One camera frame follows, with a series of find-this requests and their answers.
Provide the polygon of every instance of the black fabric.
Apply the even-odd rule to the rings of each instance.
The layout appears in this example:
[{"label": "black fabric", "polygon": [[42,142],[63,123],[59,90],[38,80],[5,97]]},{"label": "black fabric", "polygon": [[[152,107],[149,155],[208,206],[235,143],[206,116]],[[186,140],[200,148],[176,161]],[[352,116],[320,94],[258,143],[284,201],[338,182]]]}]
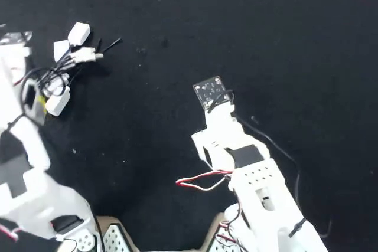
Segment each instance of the black fabric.
[{"label": "black fabric", "polygon": [[[49,173],[97,215],[122,220],[142,250],[198,248],[235,202],[175,186],[207,170],[191,135],[205,127],[192,84],[220,75],[236,110],[298,161],[306,219],[330,251],[377,247],[376,0],[0,0],[0,22],[34,31],[33,59],[76,21],[115,47],[82,71],[44,128]],[[289,189],[295,168],[269,146]],[[13,251],[20,244],[9,245]]]}]

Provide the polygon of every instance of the white plastic connector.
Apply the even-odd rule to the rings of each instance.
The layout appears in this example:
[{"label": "white plastic connector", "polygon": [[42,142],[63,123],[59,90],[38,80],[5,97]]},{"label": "white plastic connector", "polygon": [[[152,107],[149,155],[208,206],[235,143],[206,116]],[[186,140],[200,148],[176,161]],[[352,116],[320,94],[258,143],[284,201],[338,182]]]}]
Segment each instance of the white plastic connector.
[{"label": "white plastic connector", "polygon": [[[65,85],[69,83],[70,76],[67,73],[62,74],[61,78],[63,79]],[[52,94],[56,96],[61,93],[61,88],[63,85],[61,78],[60,77],[53,78],[50,81],[49,85],[43,89],[43,94],[46,97],[50,97]]]},{"label": "white plastic connector", "polygon": [[83,63],[83,62],[91,62],[96,61],[98,59],[103,59],[104,55],[102,53],[91,53],[88,55],[81,55],[73,58],[75,63]]},{"label": "white plastic connector", "polygon": [[70,43],[67,40],[54,42],[55,62],[58,62],[69,49],[70,49]]},{"label": "white plastic connector", "polygon": [[[56,88],[56,91],[61,92],[61,88],[62,87]],[[69,87],[66,87],[64,93],[61,96],[51,96],[45,104],[47,112],[53,116],[59,116],[69,102],[70,97],[71,95]]]},{"label": "white plastic connector", "polygon": [[90,26],[88,24],[77,22],[69,33],[68,41],[70,45],[80,46],[87,40],[90,34]]}]

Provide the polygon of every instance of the white robotic arm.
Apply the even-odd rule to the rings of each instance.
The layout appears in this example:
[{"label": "white robotic arm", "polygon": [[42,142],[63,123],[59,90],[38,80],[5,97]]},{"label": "white robotic arm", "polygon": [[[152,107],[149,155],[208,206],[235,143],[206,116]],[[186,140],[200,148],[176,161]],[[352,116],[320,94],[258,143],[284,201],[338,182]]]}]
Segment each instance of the white robotic arm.
[{"label": "white robotic arm", "polygon": [[[192,135],[200,158],[213,170],[232,171],[229,189],[238,205],[225,216],[248,252],[325,252],[315,228],[299,210],[265,144],[244,133],[232,117],[233,98],[219,77],[194,85],[207,129]],[[243,213],[243,218],[235,217]]]},{"label": "white robotic arm", "polygon": [[[50,159],[37,126],[23,113],[9,58],[14,60],[0,54],[0,217],[42,238],[74,240],[75,251],[101,252],[100,235],[89,204],[45,172]],[[29,79],[26,83],[33,91],[23,95],[31,96],[27,110],[33,113],[33,108],[43,102],[36,82]]]}]

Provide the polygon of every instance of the black wire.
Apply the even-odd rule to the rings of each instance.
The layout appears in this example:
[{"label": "black wire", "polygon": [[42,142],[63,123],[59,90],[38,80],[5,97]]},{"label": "black wire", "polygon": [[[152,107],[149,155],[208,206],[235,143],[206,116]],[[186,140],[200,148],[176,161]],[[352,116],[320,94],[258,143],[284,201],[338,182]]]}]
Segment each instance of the black wire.
[{"label": "black wire", "polygon": [[271,137],[269,137],[267,134],[265,134],[264,132],[262,132],[261,130],[253,127],[250,123],[248,123],[247,121],[245,121],[244,119],[242,119],[239,115],[237,115],[236,112],[233,113],[233,116],[241,123],[243,124],[244,126],[246,126],[247,128],[249,128],[250,130],[252,130],[253,132],[265,137],[265,139],[267,139],[268,141],[270,141],[270,143],[276,147],[276,149],[278,151],[280,151],[284,156],[286,156],[296,167],[296,170],[297,170],[297,175],[296,175],[296,179],[295,179],[295,185],[294,185],[294,199],[295,199],[295,202],[297,204],[297,206],[299,207],[299,209],[301,209],[301,206],[299,204],[299,180],[301,178],[301,171],[300,171],[300,168],[296,162],[296,160],[291,156],[289,155],[284,149],[282,149]]},{"label": "black wire", "polygon": [[73,80],[77,77],[77,75],[79,75],[80,72],[83,71],[83,69],[84,69],[85,67],[87,67],[87,66],[88,66],[88,64],[84,64],[84,63],[82,63],[82,65],[81,65],[81,66],[79,67],[79,69],[76,71],[76,73],[74,74],[74,76],[71,77],[71,80],[70,80],[70,82],[69,82],[68,85],[67,85],[68,87],[71,86]]},{"label": "black wire", "polygon": [[234,103],[234,98],[235,98],[234,91],[233,91],[233,90],[225,90],[225,91],[223,91],[222,93],[220,93],[220,94],[219,94],[219,95],[213,100],[213,102],[211,103],[211,105],[208,107],[207,113],[211,113],[211,112],[215,109],[215,107],[218,105],[219,100],[220,100],[225,94],[229,97],[231,104]]},{"label": "black wire", "polygon": [[109,49],[111,49],[112,47],[114,47],[116,44],[119,44],[122,42],[122,38],[118,38],[117,40],[115,40],[115,42],[113,42],[110,46],[104,48],[101,53],[105,53],[107,52]]},{"label": "black wire", "polygon": [[[35,69],[32,69],[30,70],[25,76],[24,76],[24,79],[21,83],[21,87],[20,87],[20,93],[19,93],[19,103],[21,105],[21,110],[22,110],[22,113],[26,115],[26,110],[25,110],[25,104],[24,104],[24,98],[23,98],[23,95],[24,95],[24,89],[25,89],[25,85],[26,85],[26,82],[28,81],[29,78],[31,78],[32,76],[36,75],[38,72],[42,72],[42,71],[47,71],[47,70],[52,70],[52,72],[56,73],[56,71],[54,69],[51,69],[51,68],[47,68],[47,67],[40,67],[40,68],[35,68]],[[62,88],[62,91],[61,93],[58,95],[58,96],[61,96],[64,91],[66,90],[66,84],[64,83],[64,80],[62,78],[62,76],[60,74],[58,74],[58,76],[60,77],[60,79],[62,80],[62,84],[63,84],[63,88]],[[40,91],[42,91],[42,88],[41,86],[39,85],[39,82],[37,82],[37,86],[39,87]]]}]

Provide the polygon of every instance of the black cloth surface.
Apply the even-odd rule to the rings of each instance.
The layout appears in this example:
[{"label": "black cloth surface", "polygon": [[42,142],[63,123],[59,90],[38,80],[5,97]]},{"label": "black cloth surface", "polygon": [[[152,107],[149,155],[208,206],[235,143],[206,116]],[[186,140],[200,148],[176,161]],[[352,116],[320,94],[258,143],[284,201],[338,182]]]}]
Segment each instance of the black cloth surface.
[{"label": "black cloth surface", "polygon": [[[199,248],[214,216],[235,202],[225,185],[175,185],[207,170],[191,140],[205,127],[192,84],[220,75],[238,114],[254,116],[298,161],[304,215],[320,232],[333,220],[329,250],[373,251],[376,1],[0,0],[0,24],[34,32],[37,66],[52,65],[53,42],[76,21],[103,46],[123,38],[83,70],[44,130],[51,176],[97,215],[118,217],[141,250]],[[291,190],[293,164],[268,146]],[[0,240],[26,251],[30,238],[39,243]]]}]

